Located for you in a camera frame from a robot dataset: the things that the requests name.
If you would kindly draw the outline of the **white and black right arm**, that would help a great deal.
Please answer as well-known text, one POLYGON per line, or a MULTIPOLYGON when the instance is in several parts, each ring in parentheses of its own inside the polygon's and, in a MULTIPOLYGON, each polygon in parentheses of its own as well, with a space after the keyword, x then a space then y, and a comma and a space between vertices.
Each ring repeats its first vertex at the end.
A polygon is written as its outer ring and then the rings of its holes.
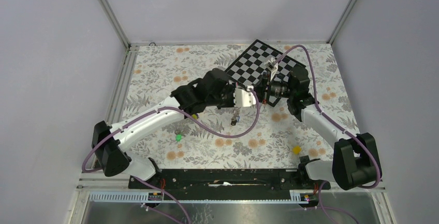
POLYGON ((354 134, 327 115, 310 93, 310 78, 303 67, 294 67, 287 82, 275 82, 264 71, 254 86, 261 103, 270 97, 285 98, 291 115, 311 127, 333 148, 333 159, 301 158, 297 182, 305 189, 317 181, 335 182, 344 190, 376 187, 382 179, 376 142, 370 133, 354 134))

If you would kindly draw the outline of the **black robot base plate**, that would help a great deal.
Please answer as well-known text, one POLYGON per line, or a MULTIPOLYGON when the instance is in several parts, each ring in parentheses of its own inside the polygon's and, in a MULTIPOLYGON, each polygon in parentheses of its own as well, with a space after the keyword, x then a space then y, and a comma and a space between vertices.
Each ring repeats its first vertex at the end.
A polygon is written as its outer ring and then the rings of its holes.
POLYGON ((321 180, 296 169, 163 169, 141 183, 130 177, 128 189, 158 188, 180 201, 305 201, 315 197, 321 180))

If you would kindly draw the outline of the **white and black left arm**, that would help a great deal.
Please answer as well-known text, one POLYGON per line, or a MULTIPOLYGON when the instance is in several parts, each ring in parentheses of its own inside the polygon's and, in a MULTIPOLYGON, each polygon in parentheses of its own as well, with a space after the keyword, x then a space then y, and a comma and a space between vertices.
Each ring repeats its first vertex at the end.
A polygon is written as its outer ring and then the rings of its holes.
POLYGON ((208 71, 204 77, 179 86, 162 102, 127 121, 94 126, 92 151, 106 177, 126 172, 141 178, 147 188, 160 183, 160 173, 150 160, 142 161, 128 154, 139 139, 171 123, 201 113, 206 107, 251 106, 253 95, 230 83, 228 74, 220 69, 208 71))

